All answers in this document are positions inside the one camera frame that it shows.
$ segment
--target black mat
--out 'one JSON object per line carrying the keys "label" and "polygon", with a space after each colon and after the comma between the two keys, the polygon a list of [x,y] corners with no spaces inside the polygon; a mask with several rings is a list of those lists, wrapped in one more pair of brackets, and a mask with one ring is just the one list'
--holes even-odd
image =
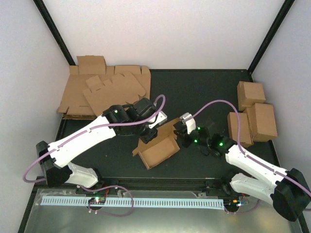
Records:
{"label": "black mat", "polygon": [[[168,120],[186,112],[194,114],[207,102],[224,99],[236,107],[239,81],[251,81],[246,70],[152,70],[151,100],[159,94],[167,98],[164,112]],[[214,120],[220,131],[228,135],[227,115],[232,112],[224,103],[204,110],[197,122],[207,117]],[[61,137],[87,125],[89,121],[67,120]],[[132,156],[138,137],[114,137],[99,143],[73,160],[84,167],[97,167],[104,177],[118,178],[220,178],[229,170],[238,168],[222,160],[204,156],[195,145],[181,150],[158,166],[147,170],[140,157]],[[277,164],[271,143],[255,143],[249,150],[267,162]]]}

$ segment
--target wire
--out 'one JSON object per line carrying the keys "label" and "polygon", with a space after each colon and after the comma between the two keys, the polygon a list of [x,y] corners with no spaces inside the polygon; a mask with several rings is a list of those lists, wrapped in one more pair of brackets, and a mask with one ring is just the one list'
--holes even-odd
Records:
{"label": "wire", "polygon": [[[207,103],[206,105],[204,105],[199,111],[197,111],[193,116],[192,118],[195,118],[200,112],[202,112],[205,108],[207,108],[208,106],[214,104],[214,103],[219,103],[219,102],[222,102],[222,103],[226,103],[228,105],[230,105],[234,112],[236,113],[237,115],[237,119],[238,119],[238,147],[241,151],[241,153],[243,155],[245,155],[245,151],[243,151],[242,149],[242,146],[241,146],[241,142],[240,142],[240,135],[241,135],[241,120],[240,120],[240,116],[239,116],[239,113],[238,113],[238,110],[234,107],[234,105],[226,100],[214,100],[214,101],[211,101],[209,103]],[[251,159],[252,161],[254,161],[255,163],[263,166],[264,168],[266,168],[267,170],[273,172],[274,174],[277,174],[277,175],[280,175],[281,177],[289,180],[290,182],[292,182],[293,184],[297,185],[299,188],[301,188],[303,191],[305,191],[309,197],[311,198],[311,192],[309,190],[307,190],[304,186],[302,186],[301,184],[299,184],[297,181],[293,180],[292,178],[286,176],[286,175],[283,175],[282,173],[278,172],[278,171],[275,171],[273,168],[270,168],[268,167],[267,165],[263,164],[262,162],[258,161],[257,159],[251,157],[250,155],[246,155],[247,158]]]}
{"label": "wire", "polygon": [[[139,125],[139,124],[143,124],[149,120],[151,120],[152,118],[154,118],[155,116],[157,116],[163,109],[164,105],[165,105],[165,96],[164,95],[159,95],[156,99],[155,99],[155,103],[157,103],[157,101],[162,98],[162,103],[159,107],[159,109],[154,113],[152,114],[152,116],[144,119],[144,120],[140,120],[140,121],[136,121],[136,122],[129,122],[129,123],[112,123],[112,124],[103,124],[103,125],[96,125],[96,126],[93,126],[90,128],[90,130],[94,130],[94,129],[98,129],[98,128],[101,128],[101,127],[112,127],[112,126],[133,126],[133,125]],[[72,141],[73,139],[85,134],[87,132],[87,130],[84,130],[78,134],[76,134],[75,136],[69,138],[68,140],[66,140],[65,142],[63,142],[62,144],[60,144],[58,146],[58,148],[61,148],[63,147],[64,145],[66,145],[68,142]],[[52,154],[53,152],[55,152],[56,149],[52,149],[51,151],[48,151],[46,152],[45,154],[43,154],[42,156],[40,156],[38,159],[36,159],[28,168],[27,170],[25,171],[25,173],[23,174],[23,180],[24,182],[26,183],[36,183],[36,182],[41,182],[41,181],[44,181],[45,178],[42,178],[42,179],[39,179],[39,180],[28,180],[26,178],[28,172],[37,164],[39,163],[40,161],[42,161],[44,158],[46,158],[47,156],[49,156],[50,154]]]}
{"label": "wire", "polygon": [[128,195],[130,196],[131,198],[131,208],[130,210],[126,213],[126,214],[123,214],[123,215],[116,215],[116,214],[112,214],[112,213],[108,213],[108,212],[105,212],[105,211],[98,211],[98,210],[92,210],[90,208],[90,205],[93,204],[94,202],[90,202],[88,204],[88,210],[89,211],[93,211],[93,212],[96,212],[96,213],[100,213],[100,214],[104,214],[104,215],[108,215],[108,216],[113,216],[113,217],[126,217],[126,216],[129,216],[131,213],[133,213],[134,211],[134,199],[133,199],[133,196],[131,194],[130,191],[128,191],[126,188],[122,187],[122,186],[119,186],[119,185],[111,185],[111,186],[106,186],[106,187],[103,187],[103,188],[99,188],[99,189],[88,189],[88,188],[85,188],[83,186],[80,186],[83,190],[87,191],[87,192],[99,192],[99,191],[102,191],[102,190],[105,190],[105,189],[110,189],[110,188],[120,188],[120,189],[123,189],[125,192],[128,193]]}
{"label": "wire", "polygon": [[225,207],[224,207],[224,208],[225,208],[225,211],[226,211],[228,214],[241,215],[241,214],[250,213],[250,212],[256,210],[256,209],[259,207],[259,204],[260,204],[260,200],[258,199],[256,205],[255,205],[253,208],[251,208],[250,210],[244,211],[244,212],[230,212],[230,211],[228,211]]}

